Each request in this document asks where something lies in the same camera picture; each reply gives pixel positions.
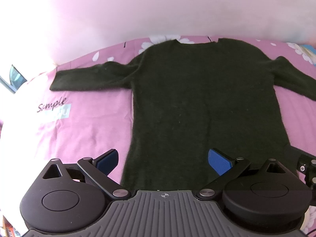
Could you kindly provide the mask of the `black knit sweater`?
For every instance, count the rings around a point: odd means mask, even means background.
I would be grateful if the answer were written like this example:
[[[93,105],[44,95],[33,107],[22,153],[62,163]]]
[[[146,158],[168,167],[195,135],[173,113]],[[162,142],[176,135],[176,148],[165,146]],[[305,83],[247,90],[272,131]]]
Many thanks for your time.
[[[217,148],[253,163],[275,158],[296,173],[275,86],[315,99],[315,80],[286,58],[234,39],[165,41],[127,64],[59,71],[52,91],[133,92],[132,140],[121,184],[129,190],[193,190],[217,178]]]

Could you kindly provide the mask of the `pink floral bed sheet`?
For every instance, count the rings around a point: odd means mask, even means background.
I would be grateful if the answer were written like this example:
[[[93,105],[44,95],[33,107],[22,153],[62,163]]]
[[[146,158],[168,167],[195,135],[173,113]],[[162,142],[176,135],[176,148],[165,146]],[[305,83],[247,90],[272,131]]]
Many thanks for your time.
[[[166,40],[183,44],[217,41],[207,36],[157,36],[99,49],[58,66],[67,70],[106,61],[128,63],[133,57]],[[283,56],[315,78],[315,50],[294,43],[245,39],[268,57]],[[1,94],[1,214],[20,235],[27,227],[20,201],[51,158],[75,163],[98,157],[111,148],[119,164],[110,177],[120,182],[131,140],[132,93],[127,89],[90,93],[53,93],[49,86],[56,70],[46,71],[23,84],[16,94]],[[293,146],[315,155],[315,102],[276,87],[283,123]]]

